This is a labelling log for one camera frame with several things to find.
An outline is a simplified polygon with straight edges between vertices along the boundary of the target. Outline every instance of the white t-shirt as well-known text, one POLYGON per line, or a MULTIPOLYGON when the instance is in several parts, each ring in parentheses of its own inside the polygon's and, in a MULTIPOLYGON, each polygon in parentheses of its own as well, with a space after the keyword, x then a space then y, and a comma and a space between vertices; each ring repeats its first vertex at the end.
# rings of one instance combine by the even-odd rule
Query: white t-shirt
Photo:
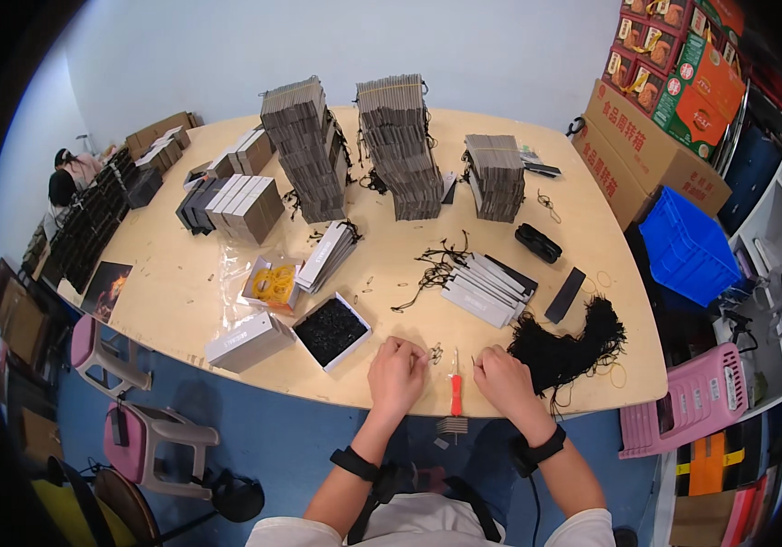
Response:
MULTIPOLYGON (((499 524, 501 540, 506 531, 499 524)), ((254 525, 246 547, 339 547, 337 531, 322 522, 290 516, 266 518, 254 525)), ((370 517, 363 547, 487 547, 479 520, 469 503, 439 494, 397 494, 370 517)), ((606 509, 573 515, 554 531, 546 547, 615 547, 612 518, 606 509)))

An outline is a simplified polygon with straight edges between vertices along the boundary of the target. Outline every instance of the chair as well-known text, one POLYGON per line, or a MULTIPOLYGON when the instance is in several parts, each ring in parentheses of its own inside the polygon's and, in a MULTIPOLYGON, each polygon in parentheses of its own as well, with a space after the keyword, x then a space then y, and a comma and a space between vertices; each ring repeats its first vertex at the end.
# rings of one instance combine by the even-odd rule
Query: chair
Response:
POLYGON ((196 425, 172 409, 161 410, 122 401, 120 407, 125 415, 129 442, 127 446, 119 446, 114 444, 112 434, 112 411, 117 407, 118 403, 108 405, 103 445, 108 461, 120 471, 122 476, 160 494, 211 499, 210 488, 192 481, 166 482, 157 477, 155 452, 162 441, 192 446, 194 449, 192 476, 201 481, 205 471, 205 448, 220 444, 218 430, 196 425))
POLYGON ((746 380, 731 342, 668 371, 668 394, 619 410, 620 459, 676 450, 732 425, 746 410, 746 380))
POLYGON ((116 399, 129 388, 144 391, 151 388, 151 376, 139 371, 135 364, 138 348, 139 345, 130 339, 129 362, 122 361, 117 356, 117 350, 109 342, 102 340, 102 325, 90 315, 84 314, 71 334, 71 364, 93 387, 116 399), (101 380, 87 374, 94 365, 102 369, 101 380), (120 378, 120 383, 113 388, 108 385, 109 372, 120 378))

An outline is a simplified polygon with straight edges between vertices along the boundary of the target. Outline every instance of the black wristband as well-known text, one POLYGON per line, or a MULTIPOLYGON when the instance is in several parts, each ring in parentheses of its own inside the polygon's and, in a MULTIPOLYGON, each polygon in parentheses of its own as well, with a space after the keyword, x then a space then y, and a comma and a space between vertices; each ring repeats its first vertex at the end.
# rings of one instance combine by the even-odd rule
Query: black wristband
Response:
POLYGON ((540 462, 558 454, 564 447, 564 440, 567 438, 567 432, 561 429, 560 424, 555 426, 552 437, 546 443, 536 448, 531 448, 524 435, 518 435, 509 441, 509 455, 513 460, 518 474, 525 478, 534 471, 540 462))
POLYGON ((331 461, 367 482, 375 482, 378 478, 378 467, 361 458, 350 446, 344 451, 337 449, 331 456, 331 461))

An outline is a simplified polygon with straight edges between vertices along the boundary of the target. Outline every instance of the screwdriver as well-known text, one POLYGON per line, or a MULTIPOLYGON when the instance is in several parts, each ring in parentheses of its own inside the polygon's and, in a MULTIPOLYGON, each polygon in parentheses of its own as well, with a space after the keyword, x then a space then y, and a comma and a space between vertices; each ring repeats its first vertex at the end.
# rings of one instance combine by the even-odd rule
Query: screwdriver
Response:
POLYGON ((458 374, 457 347, 455 347, 455 371, 451 375, 451 415, 461 416, 461 375, 458 374))

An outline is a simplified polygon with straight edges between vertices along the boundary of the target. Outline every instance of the person's arm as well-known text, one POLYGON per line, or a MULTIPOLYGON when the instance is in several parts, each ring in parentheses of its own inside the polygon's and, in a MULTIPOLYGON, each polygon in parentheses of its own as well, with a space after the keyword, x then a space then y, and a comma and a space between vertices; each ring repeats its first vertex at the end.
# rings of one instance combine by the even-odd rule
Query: person's arm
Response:
MULTIPOLYGON (((486 347, 473 367, 476 386, 506 416, 532 448, 545 444, 555 422, 533 392, 531 370, 500 346, 486 347)), ((539 464, 546 486, 566 518, 586 509, 606 509, 604 492, 570 439, 539 464)))
MULTIPOLYGON (((382 465, 388 440, 424 389, 428 355, 421 347, 389 336, 378 349, 368 380, 373 409, 352 441, 352 449, 375 466, 382 465)), ((327 524, 348 535, 373 487, 371 482, 334 466, 302 518, 327 524)))

